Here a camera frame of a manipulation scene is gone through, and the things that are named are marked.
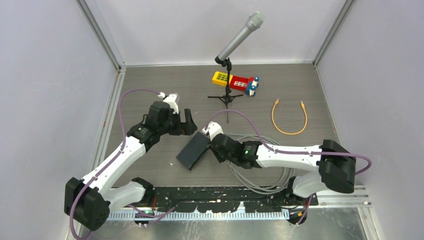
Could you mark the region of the black network switch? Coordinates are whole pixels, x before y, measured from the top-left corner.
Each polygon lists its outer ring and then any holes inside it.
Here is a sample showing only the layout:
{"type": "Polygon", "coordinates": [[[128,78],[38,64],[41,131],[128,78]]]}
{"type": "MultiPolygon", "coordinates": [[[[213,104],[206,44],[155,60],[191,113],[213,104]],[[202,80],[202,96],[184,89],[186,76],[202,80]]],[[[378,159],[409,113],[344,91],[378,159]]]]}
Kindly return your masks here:
{"type": "Polygon", "coordinates": [[[197,132],[176,156],[176,159],[191,171],[208,151],[210,143],[211,141],[206,135],[197,132]]]}

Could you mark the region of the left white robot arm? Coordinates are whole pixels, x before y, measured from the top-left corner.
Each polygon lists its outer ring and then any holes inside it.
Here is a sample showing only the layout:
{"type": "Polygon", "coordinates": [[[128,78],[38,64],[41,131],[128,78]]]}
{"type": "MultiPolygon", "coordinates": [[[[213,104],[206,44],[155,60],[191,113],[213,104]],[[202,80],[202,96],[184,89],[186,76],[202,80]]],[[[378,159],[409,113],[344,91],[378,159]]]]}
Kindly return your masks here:
{"type": "Polygon", "coordinates": [[[72,177],[65,185],[64,212],[90,231],[98,230],[109,214],[133,203],[148,207],[153,202],[153,186],[136,177],[124,186],[113,188],[121,175],[145,155],[161,136],[190,136],[197,131],[189,108],[185,121],[177,105],[155,101],[144,119],[126,132],[120,145],[97,168],[82,179],[72,177]]]}

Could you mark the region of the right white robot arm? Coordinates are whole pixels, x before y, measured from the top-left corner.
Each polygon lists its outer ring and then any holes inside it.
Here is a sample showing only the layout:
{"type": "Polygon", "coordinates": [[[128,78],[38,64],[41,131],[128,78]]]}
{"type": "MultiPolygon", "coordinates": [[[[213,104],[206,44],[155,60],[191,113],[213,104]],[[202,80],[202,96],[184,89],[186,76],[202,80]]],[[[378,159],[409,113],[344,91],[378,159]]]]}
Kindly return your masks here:
{"type": "Polygon", "coordinates": [[[210,149],[219,162],[229,161],[244,169],[282,167],[306,171],[289,180],[285,198],[291,205],[299,205],[320,191],[351,194],[355,189],[356,157],[333,140],[293,147],[239,142],[219,133],[211,140],[210,149]]]}

